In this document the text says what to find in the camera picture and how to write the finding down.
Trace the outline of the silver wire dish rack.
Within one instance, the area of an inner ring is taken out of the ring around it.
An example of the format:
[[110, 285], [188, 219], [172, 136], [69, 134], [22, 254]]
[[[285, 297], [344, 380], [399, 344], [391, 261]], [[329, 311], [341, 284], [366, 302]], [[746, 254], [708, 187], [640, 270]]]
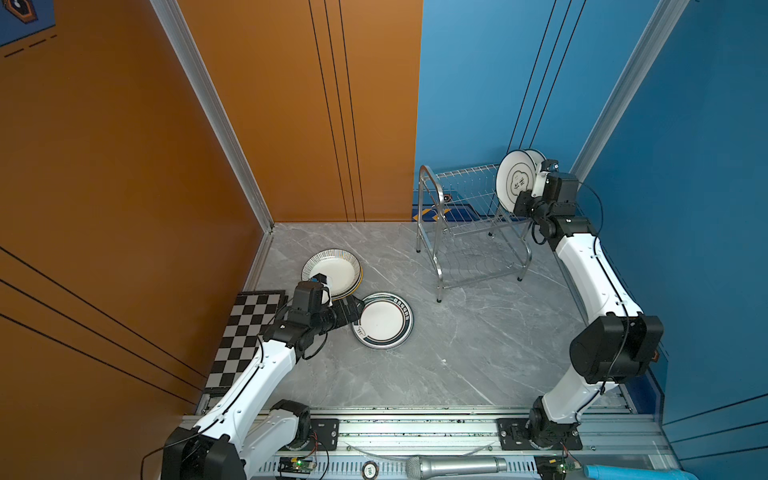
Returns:
[[525, 278], [533, 259], [529, 223], [507, 211], [496, 194], [496, 165], [417, 176], [416, 251], [437, 278], [436, 301], [445, 291], [512, 276]]

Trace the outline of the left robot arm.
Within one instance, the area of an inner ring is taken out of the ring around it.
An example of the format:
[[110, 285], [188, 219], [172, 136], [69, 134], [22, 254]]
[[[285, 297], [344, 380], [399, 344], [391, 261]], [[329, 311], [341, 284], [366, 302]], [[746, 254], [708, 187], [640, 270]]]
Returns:
[[161, 479], [250, 479], [275, 453], [303, 445], [310, 435], [310, 408], [295, 401], [274, 405], [258, 427], [254, 421], [283, 378], [318, 336], [359, 320], [364, 302], [349, 295], [334, 300], [318, 274], [297, 284], [292, 301], [265, 327], [258, 351], [223, 398], [195, 425], [176, 428], [157, 451]]

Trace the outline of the white plate flower emblem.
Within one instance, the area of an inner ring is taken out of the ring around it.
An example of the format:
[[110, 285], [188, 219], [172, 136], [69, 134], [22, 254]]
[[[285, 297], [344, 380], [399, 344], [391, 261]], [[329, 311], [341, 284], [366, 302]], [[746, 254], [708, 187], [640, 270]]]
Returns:
[[519, 195], [533, 189], [535, 178], [534, 158], [527, 150], [508, 153], [498, 166], [495, 186], [500, 205], [513, 213]]

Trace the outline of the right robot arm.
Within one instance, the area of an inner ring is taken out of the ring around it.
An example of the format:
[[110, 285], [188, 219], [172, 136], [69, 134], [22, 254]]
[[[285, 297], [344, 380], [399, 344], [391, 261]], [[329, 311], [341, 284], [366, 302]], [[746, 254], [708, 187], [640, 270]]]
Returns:
[[596, 400], [644, 375], [664, 333], [661, 320], [645, 314], [626, 291], [603, 251], [599, 229], [581, 215], [581, 185], [572, 174], [548, 173], [515, 204], [550, 246], [586, 315], [585, 328], [569, 345], [567, 372], [530, 410], [528, 438], [542, 449], [563, 445]]

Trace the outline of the white deep plate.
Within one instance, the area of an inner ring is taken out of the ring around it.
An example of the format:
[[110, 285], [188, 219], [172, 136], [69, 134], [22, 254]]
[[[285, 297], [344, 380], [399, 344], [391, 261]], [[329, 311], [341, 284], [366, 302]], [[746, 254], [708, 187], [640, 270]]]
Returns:
[[331, 295], [334, 299], [344, 298], [355, 283], [361, 270], [361, 263], [351, 252], [332, 248], [316, 253], [302, 268], [302, 281], [309, 281], [318, 273], [325, 274], [331, 281]]

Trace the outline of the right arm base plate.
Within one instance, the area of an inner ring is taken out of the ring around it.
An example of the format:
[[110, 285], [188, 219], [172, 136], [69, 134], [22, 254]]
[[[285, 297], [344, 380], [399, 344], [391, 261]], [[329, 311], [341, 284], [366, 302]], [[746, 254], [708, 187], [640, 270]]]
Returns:
[[529, 419], [500, 418], [496, 420], [499, 441], [504, 451], [583, 449], [576, 424], [549, 421], [534, 425]]

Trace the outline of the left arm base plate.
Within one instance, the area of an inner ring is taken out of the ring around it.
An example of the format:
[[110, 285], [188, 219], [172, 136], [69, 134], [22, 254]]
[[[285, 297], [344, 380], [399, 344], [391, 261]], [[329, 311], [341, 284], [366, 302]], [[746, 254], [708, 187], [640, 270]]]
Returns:
[[313, 450], [319, 442], [328, 451], [335, 451], [339, 438], [340, 422], [337, 418], [315, 418], [300, 420], [297, 431], [291, 441], [281, 445], [278, 451]]

